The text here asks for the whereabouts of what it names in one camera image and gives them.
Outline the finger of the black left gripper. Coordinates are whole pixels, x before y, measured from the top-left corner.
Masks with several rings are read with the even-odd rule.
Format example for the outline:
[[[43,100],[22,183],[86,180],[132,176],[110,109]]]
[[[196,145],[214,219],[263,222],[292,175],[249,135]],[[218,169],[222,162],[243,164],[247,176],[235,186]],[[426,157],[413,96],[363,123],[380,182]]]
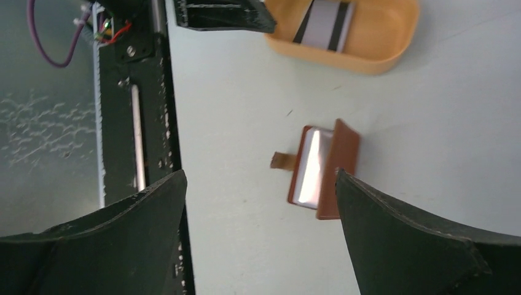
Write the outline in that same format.
[[[243,30],[273,33],[276,20],[258,0],[177,0],[178,26],[195,31]]]

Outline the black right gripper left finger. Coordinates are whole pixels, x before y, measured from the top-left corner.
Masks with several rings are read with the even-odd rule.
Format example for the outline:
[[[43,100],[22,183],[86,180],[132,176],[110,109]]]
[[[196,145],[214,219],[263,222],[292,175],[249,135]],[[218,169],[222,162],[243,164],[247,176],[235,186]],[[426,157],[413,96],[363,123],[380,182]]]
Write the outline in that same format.
[[[1,238],[2,294],[182,294],[179,170],[38,234]]]

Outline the brown leather card holder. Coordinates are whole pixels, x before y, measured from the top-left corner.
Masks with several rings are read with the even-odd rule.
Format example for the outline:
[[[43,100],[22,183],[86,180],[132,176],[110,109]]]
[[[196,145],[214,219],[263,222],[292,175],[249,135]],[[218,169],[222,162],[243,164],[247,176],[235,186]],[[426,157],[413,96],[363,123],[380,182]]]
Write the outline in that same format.
[[[315,211],[319,220],[339,219],[335,182],[338,170],[355,174],[361,135],[342,119],[334,128],[306,125],[296,154],[275,152],[271,169],[292,173],[287,202]]]

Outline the white striped credit cards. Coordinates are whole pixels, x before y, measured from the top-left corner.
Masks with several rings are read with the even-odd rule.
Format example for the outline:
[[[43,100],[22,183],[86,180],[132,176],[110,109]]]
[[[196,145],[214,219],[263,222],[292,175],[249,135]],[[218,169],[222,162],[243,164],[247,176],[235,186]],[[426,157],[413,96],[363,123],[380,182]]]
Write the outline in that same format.
[[[312,1],[292,41],[316,49],[342,53],[355,8],[355,2]]]

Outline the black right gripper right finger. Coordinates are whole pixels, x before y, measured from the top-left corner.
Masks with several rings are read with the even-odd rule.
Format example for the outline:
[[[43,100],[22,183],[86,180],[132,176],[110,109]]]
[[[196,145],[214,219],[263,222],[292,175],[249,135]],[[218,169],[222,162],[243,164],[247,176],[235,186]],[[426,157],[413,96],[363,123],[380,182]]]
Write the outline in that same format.
[[[519,294],[520,237],[460,224],[337,172],[361,294]]]

